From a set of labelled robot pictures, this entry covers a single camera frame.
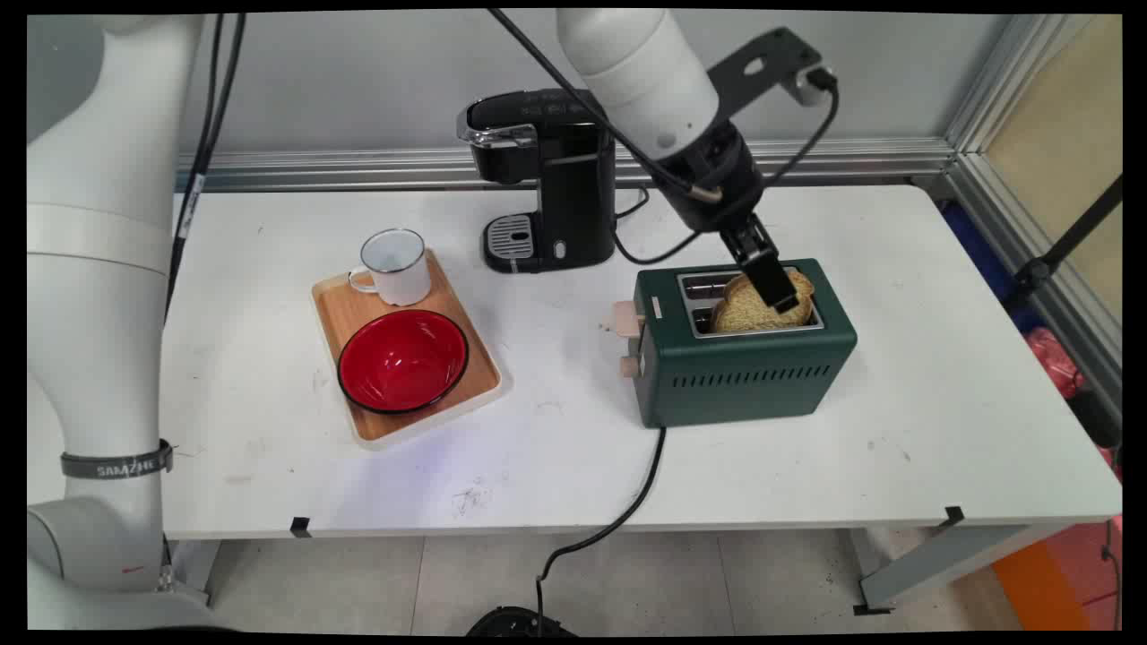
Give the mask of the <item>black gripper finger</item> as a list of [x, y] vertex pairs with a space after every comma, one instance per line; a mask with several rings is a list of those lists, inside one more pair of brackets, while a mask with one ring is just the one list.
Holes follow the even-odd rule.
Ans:
[[721, 242], [729, 249], [733, 261], [746, 271], [755, 259], [755, 230], [752, 226], [732, 226], [720, 232]]
[[742, 226], [755, 230], [755, 259], [743, 271], [760, 300], [778, 314], [798, 306], [798, 292], [780, 262], [777, 244], [756, 215], [749, 215]]

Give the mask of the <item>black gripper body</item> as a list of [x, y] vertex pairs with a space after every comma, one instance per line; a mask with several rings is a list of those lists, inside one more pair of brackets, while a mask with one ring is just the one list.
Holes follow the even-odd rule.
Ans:
[[662, 168], [690, 185], [721, 192], [719, 202], [708, 203], [662, 189], [668, 203], [692, 231], [749, 228], [754, 208], [763, 194], [763, 176], [734, 124], [717, 123], [696, 142], [662, 160]]

